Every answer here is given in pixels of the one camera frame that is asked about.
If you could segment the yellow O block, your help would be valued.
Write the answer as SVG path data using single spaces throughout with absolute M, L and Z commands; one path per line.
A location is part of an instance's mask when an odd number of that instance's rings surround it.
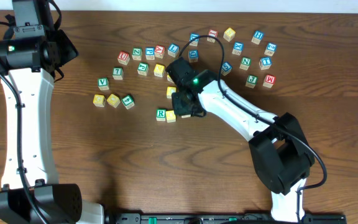
M 177 120 L 177 117 L 173 110 L 167 110 L 165 114 L 166 114 L 166 121 L 168 123 L 173 123 Z

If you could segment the green R block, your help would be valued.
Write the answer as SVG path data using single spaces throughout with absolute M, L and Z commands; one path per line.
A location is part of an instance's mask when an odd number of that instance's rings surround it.
M 156 120 L 157 121 L 166 121 L 167 115 L 165 109 L 157 109 L 156 110 Z

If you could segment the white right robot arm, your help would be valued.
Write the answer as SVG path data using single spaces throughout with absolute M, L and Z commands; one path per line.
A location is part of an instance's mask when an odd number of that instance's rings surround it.
M 197 72 L 183 57 L 166 71 L 178 88 L 172 95 L 174 113 L 200 118 L 212 113 L 235 129 L 249 143 L 255 173 L 272 193 L 272 218 L 303 221 L 303 187 L 314 156 L 298 120 L 289 113 L 277 116 L 254 106 L 214 72 Z

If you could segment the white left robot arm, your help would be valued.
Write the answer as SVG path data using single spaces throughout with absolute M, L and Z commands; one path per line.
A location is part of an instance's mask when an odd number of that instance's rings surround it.
M 0 41 L 7 154 L 0 189 L 6 223 L 108 223 L 104 207 L 62 184 L 52 154 L 50 105 L 64 64 L 78 51 L 53 19 L 53 0 L 15 0 Z

